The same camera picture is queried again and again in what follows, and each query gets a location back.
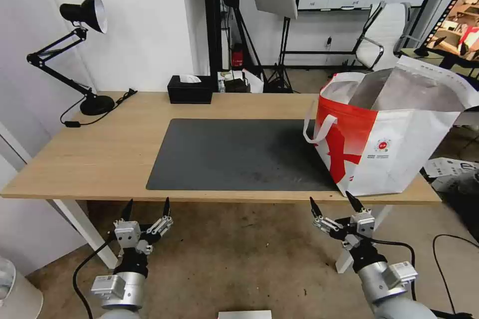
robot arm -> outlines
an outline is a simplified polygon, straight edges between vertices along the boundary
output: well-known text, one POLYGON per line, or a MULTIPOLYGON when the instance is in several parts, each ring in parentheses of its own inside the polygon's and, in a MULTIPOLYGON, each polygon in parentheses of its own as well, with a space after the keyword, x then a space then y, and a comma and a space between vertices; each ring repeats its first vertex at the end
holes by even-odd
POLYGON ((356 213, 347 218, 332 220, 324 217, 310 197, 313 225, 331 238, 340 240, 342 247, 353 257, 353 269, 361 279, 364 296, 376 318, 435 319, 423 304, 407 298, 411 283, 418 273, 408 261, 388 265, 372 242, 375 218, 371 210, 349 192, 346 195, 356 213))
POLYGON ((120 220, 115 221, 115 237, 120 245, 119 264, 113 275, 97 276, 91 293, 98 296, 101 306, 109 311, 105 318, 138 318, 137 310, 143 306, 143 289, 148 277, 148 255, 173 225, 170 201, 167 198, 163 215, 152 225, 130 221, 130 201, 120 220))

office chair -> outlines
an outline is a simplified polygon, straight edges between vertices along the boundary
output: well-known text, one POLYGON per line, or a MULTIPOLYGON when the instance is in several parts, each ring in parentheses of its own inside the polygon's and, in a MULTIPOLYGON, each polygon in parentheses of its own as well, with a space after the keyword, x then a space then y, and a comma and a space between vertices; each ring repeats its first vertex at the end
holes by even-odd
POLYGON ((394 50, 404 35, 411 17, 411 6, 408 3, 385 3, 371 5, 371 12, 364 24, 353 52, 356 58, 369 70, 378 71, 392 68, 398 62, 394 50))

concrete floor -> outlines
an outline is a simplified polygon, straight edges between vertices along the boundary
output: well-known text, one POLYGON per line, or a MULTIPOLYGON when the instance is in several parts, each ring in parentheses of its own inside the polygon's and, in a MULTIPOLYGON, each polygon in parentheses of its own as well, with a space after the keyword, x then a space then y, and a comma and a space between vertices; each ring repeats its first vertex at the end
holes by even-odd
MULTIPOLYGON (((290 71, 299 92, 317 92, 323 71, 290 71)), ((457 157, 474 133, 454 129, 438 149, 457 157)), ((477 160, 476 145, 461 153, 477 160)), ((89 203, 92 222, 106 233, 124 203, 89 203)), ((331 218, 351 213, 346 205, 323 206, 331 218)), ((135 203, 132 218, 149 223, 161 215, 161 203, 135 203)), ((273 318, 371 318, 352 270, 339 275, 334 262, 340 243, 312 226, 309 204, 172 203, 172 230, 149 257, 143 318, 213 319, 219 311, 272 310, 273 318)), ((431 308, 450 311, 434 263, 432 239, 450 233, 471 239, 454 212, 443 204, 396 206, 377 232, 378 239, 398 240, 416 250, 418 299, 431 308)), ((403 248, 378 246, 391 263, 409 259, 403 248)), ((458 311, 479 317, 477 282, 479 251, 462 241, 441 238, 438 258, 458 311)), ((43 291, 40 319, 83 319, 86 312, 71 286, 76 266, 91 253, 84 246, 34 272, 28 278, 43 291)), ((79 286, 95 316, 104 311, 89 295, 97 275, 108 271, 98 258, 79 274, 79 286)))

black desk lamp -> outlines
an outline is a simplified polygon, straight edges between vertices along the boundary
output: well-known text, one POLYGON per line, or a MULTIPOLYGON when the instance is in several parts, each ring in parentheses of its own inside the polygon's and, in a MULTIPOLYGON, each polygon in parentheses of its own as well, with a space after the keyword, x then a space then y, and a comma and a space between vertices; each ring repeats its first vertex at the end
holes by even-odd
POLYGON ((115 102, 111 97, 98 96, 91 91, 91 88, 63 76, 46 65, 48 60, 86 40, 86 32, 88 30, 82 26, 82 22, 98 32, 106 33, 107 21, 103 2, 101 0, 85 0, 81 5, 64 3, 60 6, 60 14, 65 20, 70 21, 75 26, 75 30, 47 47, 29 54, 26 60, 29 64, 38 67, 40 70, 82 93, 85 96, 85 101, 80 104, 80 111, 83 114, 95 116, 108 113, 115 107, 115 102), (75 35, 79 38, 75 42, 60 49, 50 50, 52 47, 75 35))

white table leg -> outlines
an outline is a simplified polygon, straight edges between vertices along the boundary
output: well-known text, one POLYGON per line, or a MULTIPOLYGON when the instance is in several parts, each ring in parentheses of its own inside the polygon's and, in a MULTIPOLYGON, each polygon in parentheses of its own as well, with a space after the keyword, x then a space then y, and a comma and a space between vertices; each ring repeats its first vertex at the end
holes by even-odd
MULTIPOLYGON (((393 205, 387 204, 384 206, 376 206, 371 209, 371 214, 374 216, 375 224, 374 230, 376 231, 380 224, 384 221, 386 216, 391 212, 393 209, 393 205)), ((353 257, 346 249, 343 249, 338 260, 336 261, 336 271, 339 274, 342 274, 347 271, 349 267, 353 264, 353 257)))
MULTIPOLYGON (((80 208, 78 203, 73 199, 54 199, 53 200, 68 220, 73 224, 76 230, 85 238, 87 243, 97 250, 105 241, 101 237, 100 233, 96 230, 93 224, 90 222, 86 214, 80 208)), ((110 247, 102 249, 98 256, 105 263, 109 269, 114 269, 116 266, 117 258, 111 251, 110 247)))

